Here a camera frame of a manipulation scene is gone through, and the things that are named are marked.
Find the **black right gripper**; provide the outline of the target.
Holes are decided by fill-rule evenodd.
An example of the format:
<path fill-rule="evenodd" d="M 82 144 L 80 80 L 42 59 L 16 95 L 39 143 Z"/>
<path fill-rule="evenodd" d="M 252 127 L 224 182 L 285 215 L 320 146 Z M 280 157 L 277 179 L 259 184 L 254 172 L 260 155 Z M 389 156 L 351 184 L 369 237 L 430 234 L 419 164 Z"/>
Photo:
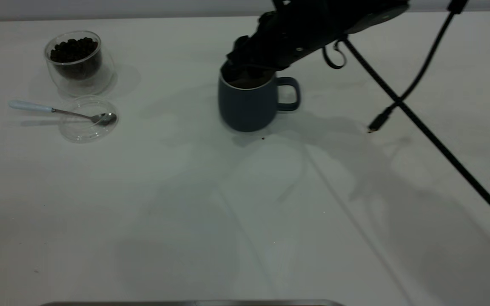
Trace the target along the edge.
<path fill-rule="evenodd" d="M 358 20 L 357 0 L 292 0 L 263 13 L 253 36 L 241 36 L 226 55 L 226 70 L 247 69 L 249 82 L 276 72 L 343 36 Z"/>

